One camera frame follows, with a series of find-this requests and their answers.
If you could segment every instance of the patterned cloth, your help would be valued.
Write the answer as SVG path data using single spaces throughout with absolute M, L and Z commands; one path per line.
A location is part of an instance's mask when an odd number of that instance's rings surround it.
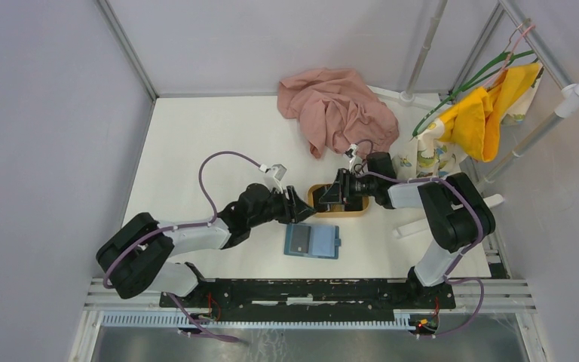
M 541 69 L 538 63 L 506 69 L 491 88 L 478 87 L 443 112 L 397 153 L 393 161 L 398 178 L 446 176 L 458 172 L 468 155 L 492 161 L 498 153 L 501 119 L 512 106 L 520 109 L 517 101 L 527 92 L 533 98 Z

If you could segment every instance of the fabric towel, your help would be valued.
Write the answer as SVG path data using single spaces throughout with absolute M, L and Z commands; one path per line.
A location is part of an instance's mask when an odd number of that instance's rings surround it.
M 536 92 L 538 91 L 538 86 L 541 85 L 541 78 L 543 75 L 545 68 L 541 64 L 541 70 L 538 71 L 538 75 L 534 80 L 534 84 L 520 96 L 516 102 L 514 102 L 509 109 L 507 109 L 507 113 L 501 120 L 501 124 L 504 126 L 511 126 L 521 124 L 525 120 L 525 115 L 529 110 L 529 106 L 532 105 L 534 101 L 534 97 L 536 96 Z
M 374 151 L 388 151 L 398 138 L 398 120 L 353 69 L 313 69 L 280 81 L 278 110 L 296 118 L 310 143 L 310 153 L 321 158 L 328 147 L 336 153 L 368 139 Z M 359 155 L 369 152 L 359 145 Z

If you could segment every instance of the red wire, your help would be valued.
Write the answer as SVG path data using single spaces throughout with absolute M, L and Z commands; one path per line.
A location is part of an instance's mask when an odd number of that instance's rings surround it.
M 219 315 L 216 316 L 216 320 L 215 320 L 215 322 L 218 322 L 219 319 L 221 319 L 221 305 L 215 299 L 211 299 L 211 300 L 214 304 L 216 304 L 216 307 L 219 309 Z

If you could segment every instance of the gray wall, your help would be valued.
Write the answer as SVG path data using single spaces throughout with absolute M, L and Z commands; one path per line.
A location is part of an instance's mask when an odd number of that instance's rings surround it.
M 579 81 L 579 2 L 519 4 Z M 504 30 L 505 42 L 511 29 Z M 502 46 L 490 51 L 499 52 Z M 561 99 L 551 79 L 544 80 L 526 124 L 503 129 L 499 157 Z M 482 165 L 483 170 L 490 167 Z M 488 192 L 499 192 L 507 200 L 495 215 L 514 274 L 529 281 L 554 360 L 579 360 L 579 112 L 518 160 Z
M 93 1 L 0 1 L 0 360 L 65 360 L 149 101 Z
M 407 85 L 437 0 L 112 0 L 161 94 L 276 91 L 321 66 L 354 67 L 370 85 Z M 447 91 L 494 7 L 449 2 L 418 81 Z

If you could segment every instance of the metal frame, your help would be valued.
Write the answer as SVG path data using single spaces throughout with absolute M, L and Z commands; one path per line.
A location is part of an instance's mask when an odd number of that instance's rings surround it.
M 521 326 L 523 341 L 530 361 L 544 361 L 541 340 L 533 319 L 536 308 L 527 282 L 524 280 L 485 279 L 485 299 L 481 314 L 514 313 Z M 480 288 L 476 282 L 454 286 L 456 308 L 441 310 L 443 314 L 468 314 L 475 308 Z M 185 327 L 186 320 L 174 308 L 159 306 L 161 293 L 147 291 L 132 299 L 121 299 L 114 290 L 103 287 L 103 280 L 92 279 L 87 293 L 81 323 L 69 355 L 72 362 L 90 361 L 100 327 Z M 203 308 L 189 308 L 191 313 L 206 312 Z M 211 327 L 221 328 L 302 328 L 302 329 L 390 329 L 407 330 L 411 314 L 427 314 L 431 310 L 394 310 L 393 323 L 339 323 L 339 324 L 274 324 L 250 322 L 218 322 Z
M 454 90 L 459 89 L 459 87 L 467 81 L 467 78 L 471 74 L 473 67 L 476 65 L 476 61 L 480 58 L 480 54 L 483 52 L 483 49 L 489 42 L 489 39 L 492 37 L 492 34 L 496 30 L 496 28 L 498 28 L 498 24 L 503 18 L 503 14 L 504 14 L 503 7 L 499 2 L 497 2 L 496 6 L 494 6 L 492 14 L 489 15 L 489 19 L 487 19 L 487 23 L 485 23 L 485 26 L 482 28 L 482 31 L 480 32 L 480 35 L 478 35 L 478 39 L 476 40 L 476 43 L 473 45 L 469 57 L 467 57 L 465 64 L 461 68 L 461 71 L 458 72 L 458 77 L 456 77 L 454 85 L 452 85 L 452 89 L 449 91 L 450 94 Z
M 106 23 L 110 27 L 112 34 L 114 34 L 116 41 L 118 41 L 118 44 L 121 46 L 127 61 L 132 66 L 132 69 L 134 69 L 136 75 L 139 76 L 139 79 L 141 80 L 143 88 L 148 94 L 149 99 L 152 102 L 156 101 L 158 94 L 156 93 L 154 85 L 152 84 L 152 81 L 150 81 L 145 68 L 143 68 L 141 61 L 139 60 L 139 56 L 136 55 L 136 51 L 134 50 L 132 43 L 130 43 L 130 39 L 127 38 L 127 34 L 125 34 L 123 26 L 121 26 L 121 23 L 119 23 L 118 18 L 114 13 L 114 9 L 112 9 L 109 1 L 94 0 L 94 2 L 96 2 L 96 6 L 98 6 L 101 14 L 103 15 L 103 18 L 105 18 Z
M 150 82 L 146 71 L 141 65 L 136 51 L 133 49 L 127 35 L 125 34 L 121 24 L 118 22 L 118 18 L 115 16 L 111 5 L 108 0 L 95 0 L 99 6 L 106 22 L 110 25 L 115 37 L 117 38 L 119 45 L 121 46 L 123 52 L 125 52 L 128 61 L 131 66 L 135 69 L 135 72 L 141 79 L 146 93 L 149 95 L 152 101 L 155 101 L 159 96 L 156 93 L 153 84 Z M 421 49 L 421 53 L 418 56 L 418 60 L 415 65 L 414 72 L 410 78 L 406 92 L 400 95 L 399 101 L 408 105 L 420 106 L 423 108 L 433 107 L 435 105 L 429 104 L 418 104 L 415 101 L 416 97 L 414 95 L 415 83 L 418 79 L 420 71 L 424 65 L 427 52 L 430 49 L 431 42 L 435 35 L 435 32 L 440 22 L 440 17 L 446 6 L 446 0 L 440 0 L 437 11 L 432 18 L 430 28 L 427 32 L 425 42 Z M 483 47 L 489 41 L 492 32 L 496 29 L 500 22 L 502 14 L 506 13 L 510 16 L 511 20 L 522 28 L 522 22 L 526 16 L 521 12 L 515 2 L 511 0 L 498 0 L 492 14 L 490 15 L 487 24 L 483 28 L 476 44 L 473 46 L 467 61 L 465 62 L 463 68 L 458 74 L 455 84 L 460 84 L 465 80 L 472 70 L 474 64 L 478 60 Z M 534 50 L 538 58 L 547 70 L 547 73 L 553 78 L 556 84 L 565 88 L 572 84 L 571 78 L 568 73 L 562 68 L 557 59 L 553 56 L 550 49 L 545 45 L 542 38 L 536 31 L 532 31 L 527 36 L 527 42 L 529 46 Z M 521 152 L 515 149 L 512 151 L 504 160 L 498 164 L 495 169 L 490 172 L 487 176 L 483 177 L 478 182 L 478 187 L 482 191 L 483 187 L 487 183 L 493 183 L 495 177 L 504 172 L 515 158 L 522 156 L 524 152 L 529 150 L 538 140 L 540 140 L 544 135 L 546 135 L 550 130 L 552 130 L 562 119 L 558 115 L 558 112 L 553 113 L 548 116 L 537 129 L 527 136 L 519 146 L 521 146 Z M 487 241 L 486 252 L 488 259 L 495 259 L 495 261 L 501 260 L 506 269 L 507 261 L 504 255 L 504 250 L 502 249 L 502 243 L 500 242 L 500 235 L 493 235 Z M 483 314 L 495 314 L 495 313 L 514 313 L 521 326 L 522 339 L 525 343 L 527 349 L 529 360 L 534 361 L 546 361 L 548 360 L 545 350 L 543 348 L 541 339 L 538 335 L 538 328 L 536 326 L 536 309 L 535 304 L 532 299 L 532 295 L 529 292 L 527 283 L 523 280 L 484 280 L 485 288 L 485 302 L 481 313 Z M 443 310 L 441 313 L 466 313 L 475 307 L 475 304 L 479 298 L 479 288 L 476 284 L 462 284 L 454 287 L 455 300 L 457 302 L 457 308 L 453 310 Z M 145 292 L 140 296 L 132 299 L 123 300 L 118 297 L 114 290 L 106 290 L 102 286 L 102 281 L 100 279 L 93 279 L 90 285 L 90 290 L 87 295 L 86 302 L 84 304 L 84 309 L 81 316 L 81 323 L 78 326 L 77 336 L 75 337 L 74 345 L 72 351 L 69 355 L 71 361 L 89 361 L 92 358 L 94 346 L 100 331 L 100 327 L 106 321 L 110 321 L 110 315 L 116 317 L 123 316 L 139 316 L 147 315 L 152 318 L 164 317 L 166 315 L 172 314 L 171 308 L 161 308 L 159 307 L 159 299 L 161 297 L 160 293 L 157 292 Z M 202 309 L 190 309 L 191 312 L 199 312 Z M 403 318 L 409 318 L 409 314 L 415 313 L 425 313 L 429 311 L 425 310 L 394 310 L 394 316 L 396 321 L 402 321 Z M 159 321 L 166 321 L 166 318 L 150 320 L 149 323 L 152 327 L 158 325 Z M 115 320 L 115 323 L 125 323 L 123 321 Z M 270 325 L 255 325 L 250 324 L 233 324 L 232 327 L 270 327 Z

